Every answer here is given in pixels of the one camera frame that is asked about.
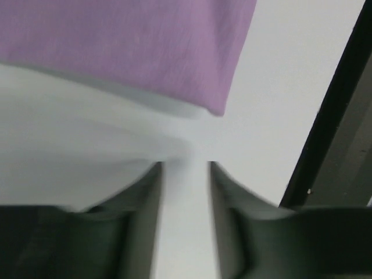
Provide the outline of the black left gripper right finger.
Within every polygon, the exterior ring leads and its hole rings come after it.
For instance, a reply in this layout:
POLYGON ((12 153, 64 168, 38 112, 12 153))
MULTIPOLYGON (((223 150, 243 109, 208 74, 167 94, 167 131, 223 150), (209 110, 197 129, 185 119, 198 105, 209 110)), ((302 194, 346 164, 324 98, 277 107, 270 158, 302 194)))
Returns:
POLYGON ((210 190, 222 278, 371 276, 370 208, 279 208, 216 162, 210 190))

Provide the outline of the purple t shirt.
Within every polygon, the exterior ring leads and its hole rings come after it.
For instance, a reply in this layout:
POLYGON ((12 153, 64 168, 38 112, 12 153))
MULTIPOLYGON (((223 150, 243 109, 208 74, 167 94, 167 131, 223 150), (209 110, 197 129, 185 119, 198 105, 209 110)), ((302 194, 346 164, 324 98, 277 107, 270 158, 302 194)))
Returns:
POLYGON ((2 1, 1 61, 224 114, 255 1, 2 1))

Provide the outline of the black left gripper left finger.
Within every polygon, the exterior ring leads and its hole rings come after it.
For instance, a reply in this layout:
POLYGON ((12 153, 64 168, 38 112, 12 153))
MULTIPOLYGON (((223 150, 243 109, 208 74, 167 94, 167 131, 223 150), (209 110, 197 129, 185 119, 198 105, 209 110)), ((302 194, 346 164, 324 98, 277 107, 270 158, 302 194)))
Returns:
POLYGON ((149 278, 161 163, 86 212, 1 207, 2 278, 149 278))

